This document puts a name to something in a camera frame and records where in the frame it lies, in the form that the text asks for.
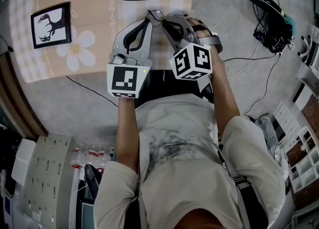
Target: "concrete floor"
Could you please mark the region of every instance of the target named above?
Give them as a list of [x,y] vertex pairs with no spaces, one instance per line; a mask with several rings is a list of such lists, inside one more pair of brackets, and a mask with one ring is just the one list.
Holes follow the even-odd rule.
[[[0,34],[9,43],[8,0],[0,0]],[[281,100],[290,97],[298,84],[296,73],[300,60],[296,54],[301,45],[301,35],[307,33],[313,23],[313,0],[280,0],[281,8],[292,17],[297,25],[296,49],[286,48],[275,66],[268,84],[266,97],[258,102],[250,114],[272,113]],[[222,59],[233,57],[249,58],[258,42],[253,38],[257,24],[252,5],[248,0],[193,0],[192,15],[204,21],[213,32],[217,32],[224,46]],[[1,42],[0,53],[5,50]],[[270,52],[259,46],[255,57],[269,56]],[[76,85],[66,77],[25,83],[11,54],[22,88],[35,113],[50,133],[72,135],[87,142],[112,142],[116,132],[117,109],[102,97]],[[245,113],[255,100],[265,92],[270,68],[277,59],[252,61],[239,75],[230,78],[240,111]],[[230,75],[236,74],[247,61],[233,60]],[[73,76],[74,80],[107,96],[106,74]]]

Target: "picture frame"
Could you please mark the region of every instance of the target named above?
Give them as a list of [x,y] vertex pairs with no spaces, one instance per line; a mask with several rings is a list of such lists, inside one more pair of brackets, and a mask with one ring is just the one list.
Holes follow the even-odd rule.
[[31,31],[34,49],[70,43],[71,3],[48,7],[31,15]]

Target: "t-shirt sleeve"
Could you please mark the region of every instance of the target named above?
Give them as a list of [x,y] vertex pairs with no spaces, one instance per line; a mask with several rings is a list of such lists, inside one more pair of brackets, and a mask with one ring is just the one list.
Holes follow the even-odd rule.
[[227,124],[222,143],[223,154],[258,191],[269,226],[272,225],[285,201],[285,178],[280,166],[267,152],[262,130],[245,118],[236,116]]
[[124,228],[125,213],[135,196],[138,175],[129,167],[107,162],[94,203],[96,229]]

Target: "tablecloth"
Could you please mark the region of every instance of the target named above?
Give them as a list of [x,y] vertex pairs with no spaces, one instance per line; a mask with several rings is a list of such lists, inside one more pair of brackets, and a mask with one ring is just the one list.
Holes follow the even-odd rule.
[[[30,16],[71,1],[72,43],[34,49]],[[190,13],[192,0],[9,0],[9,22],[16,59],[26,82],[106,71],[116,34],[143,19],[147,9],[167,14]],[[169,69],[173,55],[161,27],[153,28],[153,69]]]

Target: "forearm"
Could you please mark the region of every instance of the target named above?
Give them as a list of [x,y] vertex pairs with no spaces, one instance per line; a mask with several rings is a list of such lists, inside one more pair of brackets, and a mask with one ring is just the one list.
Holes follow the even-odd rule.
[[212,57],[212,87],[214,92],[214,106],[217,128],[223,135],[227,123],[235,116],[240,116],[239,109],[230,88],[224,62],[219,58],[216,48],[210,50]]
[[116,152],[119,163],[137,172],[140,139],[133,99],[119,98]]

